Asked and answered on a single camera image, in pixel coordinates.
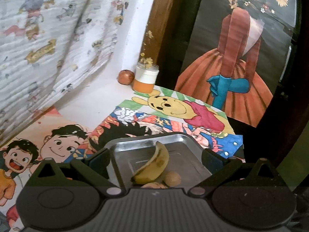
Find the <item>brown wooden post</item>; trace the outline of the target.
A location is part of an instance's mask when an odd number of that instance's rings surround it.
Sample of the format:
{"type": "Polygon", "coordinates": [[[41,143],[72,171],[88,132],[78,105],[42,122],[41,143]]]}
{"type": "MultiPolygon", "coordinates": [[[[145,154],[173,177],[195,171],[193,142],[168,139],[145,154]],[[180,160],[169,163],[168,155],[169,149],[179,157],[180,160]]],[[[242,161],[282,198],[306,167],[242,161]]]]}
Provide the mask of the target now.
{"type": "Polygon", "coordinates": [[[140,61],[156,64],[174,0],[154,0],[144,32],[140,61]]]}

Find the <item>orange white jar with flowers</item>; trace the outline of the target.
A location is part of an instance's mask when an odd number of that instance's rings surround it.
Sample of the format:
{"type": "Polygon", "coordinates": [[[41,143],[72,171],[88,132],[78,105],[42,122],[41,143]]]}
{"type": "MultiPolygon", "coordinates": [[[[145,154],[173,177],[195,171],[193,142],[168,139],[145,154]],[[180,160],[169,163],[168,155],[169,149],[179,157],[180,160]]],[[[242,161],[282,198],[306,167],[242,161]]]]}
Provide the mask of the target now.
{"type": "Polygon", "coordinates": [[[145,33],[146,39],[143,41],[143,50],[140,53],[138,63],[135,69],[135,78],[132,84],[132,89],[139,93],[151,93],[154,89],[155,81],[159,73],[159,67],[155,64],[152,57],[146,55],[146,41],[154,38],[151,30],[145,33]]]}

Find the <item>brown longan fruit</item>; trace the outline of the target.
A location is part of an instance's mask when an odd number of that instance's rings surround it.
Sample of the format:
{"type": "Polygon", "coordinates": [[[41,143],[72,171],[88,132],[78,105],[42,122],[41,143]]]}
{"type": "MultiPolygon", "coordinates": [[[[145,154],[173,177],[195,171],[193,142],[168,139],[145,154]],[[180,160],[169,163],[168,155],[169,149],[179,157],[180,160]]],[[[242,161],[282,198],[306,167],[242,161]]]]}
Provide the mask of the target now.
{"type": "Polygon", "coordinates": [[[169,171],[165,174],[163,181],[168,187],[173,188],[181,184],[181,176],[177,172],[169,171]]]}

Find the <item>yellow banana with sticker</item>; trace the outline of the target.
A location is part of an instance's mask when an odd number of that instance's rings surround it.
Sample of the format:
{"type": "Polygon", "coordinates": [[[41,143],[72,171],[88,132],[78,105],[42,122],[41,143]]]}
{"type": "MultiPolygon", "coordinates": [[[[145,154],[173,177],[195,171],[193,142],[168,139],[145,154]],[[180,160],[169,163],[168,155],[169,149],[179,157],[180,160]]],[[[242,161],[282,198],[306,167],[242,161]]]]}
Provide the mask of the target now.
{"type": "Polygon", "coordinates": [[[156,180],[165,170],[169,163],[169,152],[164,144],[157,141],[155,152],[151,159],[139,168],[131,178],[134,184],[147,184],[156,180]]]}

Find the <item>white cartoon print cloth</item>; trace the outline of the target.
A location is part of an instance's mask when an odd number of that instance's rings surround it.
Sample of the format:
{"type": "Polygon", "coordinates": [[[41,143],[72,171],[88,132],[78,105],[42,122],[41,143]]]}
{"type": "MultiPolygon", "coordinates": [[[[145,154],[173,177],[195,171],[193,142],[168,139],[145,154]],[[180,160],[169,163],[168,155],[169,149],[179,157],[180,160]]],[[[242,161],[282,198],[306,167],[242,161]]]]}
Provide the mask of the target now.
{"type": "Polygon", "coordinates": [[[1,0],[1,143],[109,62],[127,0],[1,0]]]}

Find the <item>winnie pooh drawing paper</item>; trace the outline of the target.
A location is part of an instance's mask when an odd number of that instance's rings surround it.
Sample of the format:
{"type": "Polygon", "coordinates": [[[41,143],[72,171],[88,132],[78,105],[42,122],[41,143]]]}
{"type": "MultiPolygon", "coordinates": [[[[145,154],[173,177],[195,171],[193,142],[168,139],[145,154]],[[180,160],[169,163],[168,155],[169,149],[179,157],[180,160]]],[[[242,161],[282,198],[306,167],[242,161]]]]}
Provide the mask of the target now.
{"type": "Polygon", "coordinates": [[[147,94],[120,85],[116,95],[119,97],[119,107],[201,127],[217,136],[234,133],[223,111],[180,92],[155,86],[147,94]]]}

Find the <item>metal tray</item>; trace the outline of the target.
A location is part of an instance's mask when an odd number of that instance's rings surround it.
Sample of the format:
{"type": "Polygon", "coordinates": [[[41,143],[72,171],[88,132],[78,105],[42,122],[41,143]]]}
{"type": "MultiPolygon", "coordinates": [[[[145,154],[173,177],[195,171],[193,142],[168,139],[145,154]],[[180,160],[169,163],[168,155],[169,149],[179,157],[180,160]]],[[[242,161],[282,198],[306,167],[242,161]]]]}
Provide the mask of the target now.
{"type": "Polygon", "coordinates": [[[110,181],[126,190],[131,188],[134,185],[131,177],[153,156],[157,141],[166,146],[170,155],[165,172],[174,171],[181,177],[179,188],[188,191],[211,176],[202,164],[204,149],[195,139],[184,133],[171,132],[118,138],[108,142],[105,148],[110,152],[110,163],[106,169],[110,181]]]}

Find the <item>colourful anime collage paper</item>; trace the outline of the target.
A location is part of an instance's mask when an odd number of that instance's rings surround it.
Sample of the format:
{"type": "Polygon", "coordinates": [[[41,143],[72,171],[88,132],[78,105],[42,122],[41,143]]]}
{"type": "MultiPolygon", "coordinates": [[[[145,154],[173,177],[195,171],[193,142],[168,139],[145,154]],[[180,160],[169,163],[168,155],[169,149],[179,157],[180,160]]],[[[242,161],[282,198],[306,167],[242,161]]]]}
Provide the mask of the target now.
{"type": "Polygon", "coordinates": [[[211,149],[224,158],[237,157],[245,162],[243,136],[225,132],[214,133],[166,117],[117,106],[79,145],[73,157],[87,158],[117,138],[180,132],[194,138],[203,149],[211,149]]]}

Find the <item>anime boys drawing paper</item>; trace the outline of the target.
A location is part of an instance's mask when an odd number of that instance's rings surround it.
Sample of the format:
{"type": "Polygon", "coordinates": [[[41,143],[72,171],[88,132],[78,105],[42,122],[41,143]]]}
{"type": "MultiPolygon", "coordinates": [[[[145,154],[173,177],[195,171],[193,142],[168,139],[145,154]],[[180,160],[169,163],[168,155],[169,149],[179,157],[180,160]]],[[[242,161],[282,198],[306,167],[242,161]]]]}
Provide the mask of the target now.
{"type": "Polygon", "coordinates": [[[20,231],[16,200],[45,158],[56,163],[86,157],[82,143],[88,129],[65,119],[55,108],[1,147],[1,231],[20,231]]]}

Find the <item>brown round ornament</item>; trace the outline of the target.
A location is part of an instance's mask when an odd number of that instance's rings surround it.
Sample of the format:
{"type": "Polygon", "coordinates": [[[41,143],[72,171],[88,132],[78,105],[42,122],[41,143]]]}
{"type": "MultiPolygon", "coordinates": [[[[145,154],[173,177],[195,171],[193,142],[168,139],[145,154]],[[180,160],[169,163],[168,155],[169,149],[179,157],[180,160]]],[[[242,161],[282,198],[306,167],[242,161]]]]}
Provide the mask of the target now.
{"type": "Polygon", "coordinates": [[[130,70],[121,70],[118,74],[117,81],[122,85],[130,85],[135,78],[134,72],[130,70]]]}

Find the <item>girl orange dress painting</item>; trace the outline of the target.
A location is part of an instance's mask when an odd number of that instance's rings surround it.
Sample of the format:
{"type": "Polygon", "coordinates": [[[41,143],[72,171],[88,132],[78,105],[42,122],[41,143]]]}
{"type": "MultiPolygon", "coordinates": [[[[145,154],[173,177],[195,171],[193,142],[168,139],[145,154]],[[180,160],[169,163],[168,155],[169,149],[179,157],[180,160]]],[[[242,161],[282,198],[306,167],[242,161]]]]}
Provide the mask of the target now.
{"type": "Polygon", "coordinates": [[[288,62],[296,0],[201,0],[175,89],[256,127],[288,62]]]}

